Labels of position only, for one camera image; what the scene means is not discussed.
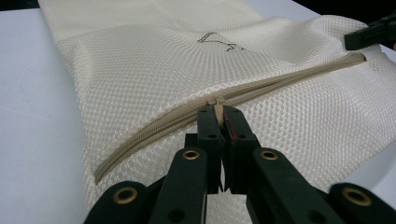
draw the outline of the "cream fabric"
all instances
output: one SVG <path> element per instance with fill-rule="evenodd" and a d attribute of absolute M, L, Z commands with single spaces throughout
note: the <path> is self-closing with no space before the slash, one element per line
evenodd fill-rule
<path fill-rule="evenodd" d="M 317 66 L 347 54 L 359 21 L 262 18 L 240 0 L 39 0 L 73 77 L 84 125 L 88 206 L 122 180 L 166 174 L 195 123 L 136 152 L 97 186 L 93 173 L 134 133 L 179 105 L 227 87 Z M 208 33 L 215 42 L 199 42 Z M 396 136 L 396 65 L 379 46 L 367 62 L 238 106 L 265 147 L 281 150 L 323 190 Z M 250 223 L 243 196 L 208 196 L 207 223 Z"/>

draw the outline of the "woven mesh fabric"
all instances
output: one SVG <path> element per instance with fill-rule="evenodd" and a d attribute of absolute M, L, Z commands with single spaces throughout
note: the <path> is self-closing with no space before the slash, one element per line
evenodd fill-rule
<path fill-rule="evenodd" d="M 347 54 L 344 34 L 365 26 L 265 19 L 239 0 L 39 2 L 76 85 L 89 207 L 122 180 L 149 185 L 165 175 L 185 133 L 196 132 L 192 123 L 153 142 L 95 185 L 99 164 L 151 121 L 211 92 L 337 59 Z M 396 136 L 396 65 L 379 46 L 361 52 L 366 63 L 238 106 L 264 147 L 325 191 Z M 207 223 L 249 222 L 243 196 L 208 196 Z"/>

